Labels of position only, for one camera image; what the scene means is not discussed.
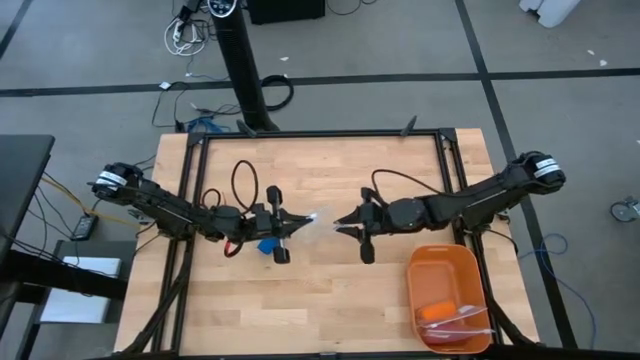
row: white label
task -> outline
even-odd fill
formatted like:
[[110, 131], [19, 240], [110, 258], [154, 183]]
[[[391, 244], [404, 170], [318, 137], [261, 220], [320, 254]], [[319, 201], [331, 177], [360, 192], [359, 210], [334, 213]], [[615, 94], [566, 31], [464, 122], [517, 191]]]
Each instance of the white label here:
[[536, 171], [535, 173], [533, 173], [533, 176], [539, 178], [540, 176], [544, 176], [544, 175], [547, 175], [550, 172], [554, 172], [554, 171], [558, 171], [558, 170], [560, 170], [560, 166], [551, 165], [551, 166], [547, 166], [544, 169]]
[[[96, 184], [99, 184], [99, 185], [113, 185], [113, 182], [110, 181], [110, 180], [107, 180], [107, 179], [98, 178], [98, 180], [96, 180]], [[109, 189], [111, 189], [113, 191], [118, 190], [118, 188], [115, 187], [115, 186], [107, 186], [107, 188], [109, 188]]]
[[545, 166], [554, 165], [554, 164], [557, 164], [557, 162], [552, 158], [552, 159], [542, 160], [536, 163], [536, 167], [538, 169], [542, 169]]
[[108, 171], [103, 171], [100, 173], [100, 175], [98, 176], [98, 178], [102, 178], [105, 180], [111, 180], [114, 183], [118, 183], [122, 186], [127, 185], [127, 180], [125, 180], [124, 178], [114, 174], [114, 173], [110, 173]]

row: clear plastic bag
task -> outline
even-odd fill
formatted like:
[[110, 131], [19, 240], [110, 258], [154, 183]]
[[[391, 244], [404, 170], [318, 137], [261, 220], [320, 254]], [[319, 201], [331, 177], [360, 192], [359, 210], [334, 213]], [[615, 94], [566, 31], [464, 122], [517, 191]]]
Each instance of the clear plastic bag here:
[[492, 334], [492, 329], [480, 329], [461, 322], [441, 324], [436, 328], [422, 329], [420, 335], [428, 344], [445, 344], [469, 339], [473, 336]]
[[[439, 306], [442, 307], [442, 304], [436, 304], [433, 306]], [[436, 321], [433, 321], [433, 319], [425, 319], [423, 318], [418, 318], [418, 325], [422, 328], [425, 329], [435, 329], [437, 327], [440, 327], [444, 324], [448, 324], [448, 323], [452, 323], [455, 322], [457, 320], [462, 320], [464, 318], [468, 318], [470, 316], [474, 316], [477, 314], [480, 314], [484, 311], [487, 311], [487, 308], [484, 306], [475, 306], [475, 305], [464, 305], [458, 308], [458, 310], [455, 312], [455, 314], [451, 314], [451, 316], [445, 318], [445, 319], [436, 319]]]

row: wooden tabletop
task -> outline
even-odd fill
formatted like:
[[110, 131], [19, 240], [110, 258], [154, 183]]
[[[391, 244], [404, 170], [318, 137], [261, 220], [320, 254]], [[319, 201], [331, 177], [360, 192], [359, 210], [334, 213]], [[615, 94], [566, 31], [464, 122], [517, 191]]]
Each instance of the wooden tabletop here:
[[[461, 155], [470, 184], [494, 174], [479, 129], [458, 129]], [[177, 193], [186, 135], [160, 140], [153, 180]], [[432, 137], [285, 138], [216, 140], [209, 145], [204, 189], [215, 187], [227, 204], [237, 205], [230, 187], [238, 160], [258, 171], [259, 202], [265, 189], [278, 185], [290, 213], [317, 213], [316, 222], [289, 239], [291, 264], [276, 265], [271, 256], [247, 243], [226, 259], [223, 243], [198, 237], [189, 284], [182, 355], [283, 354], [317, 352], [425, 350], [410, 326], [405, 270], [416, 247], [453, 243], [450, 229], [374, 238], [376, 263], [364, 265], [358, 243], [333, 231], [332, 222], [361, 203], [360, 187], [371, 186], [374, 169], [389, 168], [414, 176], [438, 189], [442, 177]], [[199, 149], [195, 149], [197, 164]], [[195, 166], [187, 199], [193, 197]], [[452, 179], [457, 183], [455, 171]], [[239, 170], [239, 196], [249, 202], [253, 182]], [[386, 199], [428, 194], [403, 178], [380, 174]], [[207, 204], [216, 201], [215, 195]], [[509, 228], [492, 228], [509, 235]], [[150, 230], [139, 245], [155, 234]], [[536, 327], [511, 243], [483, 236], [493, 293], [521, 331], [537, 339]], [[168, 241], [157, 239], [136, 256], [116, 340], [116, 350], [131, 343], [154, 311]], [[173, 309], [165, 331], [168, 347]]]

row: white object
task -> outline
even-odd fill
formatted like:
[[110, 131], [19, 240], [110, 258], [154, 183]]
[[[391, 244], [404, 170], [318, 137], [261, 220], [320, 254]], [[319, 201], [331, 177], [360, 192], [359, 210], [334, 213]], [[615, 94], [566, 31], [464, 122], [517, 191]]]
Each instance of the white object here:
[[[65, 256], [67, 264], [76, 264], [75, 256]], [[120, 259], [81, 257], [78, 267], [95, 270], [111, 277], [120, 272]], [[104, 322], [109, 299], [99, 296], [87, 297], [79, 293], [52, 289], [40, 322], [100, 324]]]
[[535, 10], [538, 23], [546, 28], [558, 26], [575, 9], [580, 0], [521, 0], [522, 11]]

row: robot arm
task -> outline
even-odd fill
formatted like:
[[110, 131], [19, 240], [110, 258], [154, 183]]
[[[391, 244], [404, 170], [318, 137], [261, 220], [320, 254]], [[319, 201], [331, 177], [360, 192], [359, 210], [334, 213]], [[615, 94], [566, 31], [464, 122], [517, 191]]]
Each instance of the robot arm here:
[[[387, 204], [375, 190], [362, 188], [363, 204], [336, 220], [336, 231], [356, 238], [360, 258], [371, 264], [375, 261], [372, 236], [441, 230], [455, 218], [462, 219], [473, 231], [490, 224], [496, 213], [514, 207], [528, 194], [556, 192], [565, 181], [564, 172], [551, 156], [532, 151], [499, 174], [453, 194], [404, 198]], [[350, 224], [361, 227], [346, 226]]]
[[[99, 199], [139, 209], [156, 221], [162, 234], [180, 240], [189, 239], [197, 232], [210, 241], [227, 238], [229, 243], [242, 246], [244, 242], [269, 237], [288, 238], [312, 221], [311, 217], [292, 215], [282, 209], [282, 192], [276, 186], [267, 188], [272, 212], [265, 210], [263, 204], [256, 204], [249, 209], [254, 216], [247, 218], [233, 206], [207, 208], [203, 204], [192, 204], [145, 179], [137, 167], [123, 163], [105, 166], [91, 185]], [[227, 257], [237, 253], [227, 253], [227, 250]], [[290, 262], [289, 251], [282, 240], [274, 249], [274, 260], [279, 264]]]

